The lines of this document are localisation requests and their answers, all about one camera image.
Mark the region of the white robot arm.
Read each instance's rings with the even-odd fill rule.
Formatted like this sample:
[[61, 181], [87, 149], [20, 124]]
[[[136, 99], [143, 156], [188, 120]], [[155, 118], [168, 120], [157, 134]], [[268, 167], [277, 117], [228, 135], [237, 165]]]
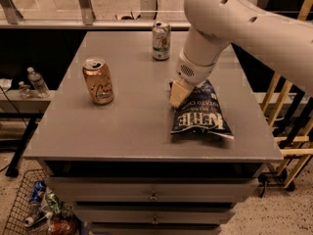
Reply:
[[170, 104], [179, 108], [234, 43], [313, 95], [313, 24], [266, 12], [248, 0], [185, 0], [191, 24], [179, 54]]

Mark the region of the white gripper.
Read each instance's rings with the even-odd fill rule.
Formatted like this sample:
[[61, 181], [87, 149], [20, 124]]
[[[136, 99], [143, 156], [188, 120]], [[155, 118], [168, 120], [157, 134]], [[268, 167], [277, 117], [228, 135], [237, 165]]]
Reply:
[[181, 50], [176, 66], [176, 72], [181, 79], [174, 80], [171, 86], [169, 102], [172, 107], [179, 108], [194, 90], [194, 85], [204, 82], [214, 67], [215, 59], [209, 60], [207, 65], [198, 65], [190, 61]]

